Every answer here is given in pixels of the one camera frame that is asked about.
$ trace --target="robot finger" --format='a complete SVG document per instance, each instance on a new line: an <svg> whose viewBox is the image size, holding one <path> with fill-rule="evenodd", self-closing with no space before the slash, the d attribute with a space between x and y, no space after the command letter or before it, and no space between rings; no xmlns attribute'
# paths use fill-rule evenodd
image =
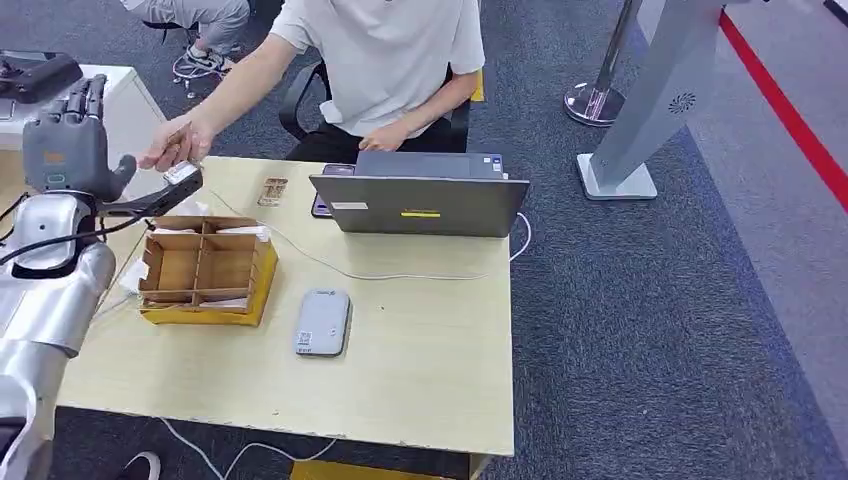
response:
<svg viewBox="0 0 848 480"><path fill-rule="evenodd" d="M103 117L103 90L106 86L106 75L95 75L88 89L85 114L90 117Z"/></svg>
<svg viewBox="0 0 848 480"><path fill-rule="evenodd" d="M39 123L59 123L62 119L62 114L65 113L67 101L56 100L50 103L50 106L38 113Z"/></svg>
<svg viewBox="0 0 848 480"><path fill-rule="evenodd" d="M85 79L74 86L68 96L68 105L62 118L66 122L79 123L85 115L85 98L91 80Z"/></svg>

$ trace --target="white kiosk stand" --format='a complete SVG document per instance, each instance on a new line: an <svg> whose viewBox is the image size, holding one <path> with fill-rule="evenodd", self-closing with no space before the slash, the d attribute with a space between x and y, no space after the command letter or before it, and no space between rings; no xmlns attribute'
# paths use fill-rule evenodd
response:
<svg viewBox="0 0 848 480"><path fill-rule="evenodd" d="M645 161L707 103L719 18L727 3L666 0L642 73L594 154L577 156L592 200L653 199Z"/></svg>

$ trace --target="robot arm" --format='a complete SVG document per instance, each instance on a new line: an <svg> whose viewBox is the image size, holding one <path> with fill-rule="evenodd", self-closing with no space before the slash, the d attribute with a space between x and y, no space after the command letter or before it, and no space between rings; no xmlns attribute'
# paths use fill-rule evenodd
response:
<svg viewBox="0 0 848 480"><path fill-rule="evenodd" d="M38 194L18 206L12 251L0 255L0 480L47 478L65 365L115 274L115 255L98 236L163 215L203 183L197 167L181 165L163 190L113 203L135 159L108 168L105 82L81 82L24 128L24 170ZM96 230L104 216L129 220Z"/></svg>

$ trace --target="red line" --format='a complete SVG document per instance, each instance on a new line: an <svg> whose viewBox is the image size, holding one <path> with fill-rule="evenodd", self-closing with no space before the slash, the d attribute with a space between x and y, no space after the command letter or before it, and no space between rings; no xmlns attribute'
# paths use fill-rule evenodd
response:
<svg viewBox="0 0 848 480"><path fill-rule="evenodd" d="M821 179L824 181L827 188L833 192L833 195L842 204L842 208L848 212L848 175L842 170L842 167L836 163L830 152L821 143L819 138L810 129L809 125L801 118L798 110L792 106L789 99L780 89L780 86L774 80L774 77L766 70L763 62L757 58L754 50L739 33L739 29L733 24L733 20L727 16L726 12L722 12L721 20L719 20L721 29L730 41L730 45L736 50L736 54L751 78L759 87L766 101L771 105L774 113L783 123L786 131L795 140L795 143L807 157L810 164L818 172Z"/></svg>

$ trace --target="sneaker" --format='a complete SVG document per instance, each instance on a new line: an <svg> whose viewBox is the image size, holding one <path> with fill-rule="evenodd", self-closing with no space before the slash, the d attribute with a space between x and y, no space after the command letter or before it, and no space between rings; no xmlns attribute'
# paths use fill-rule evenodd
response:
<svg viewBox="0 0 848 480"><path fill-rule="evenodd" d="M197 68L217 73L227 73L235 65L235 62L221 54L209 51L201 57L192 53L191 48L186 51L186 61Z"/></svg>
<svg viewBox="0 0 848 480"><path fill-rule="evenodd" d="M141 452L128 463L115 480L159 480L162 464L153 452Z"/></svg>

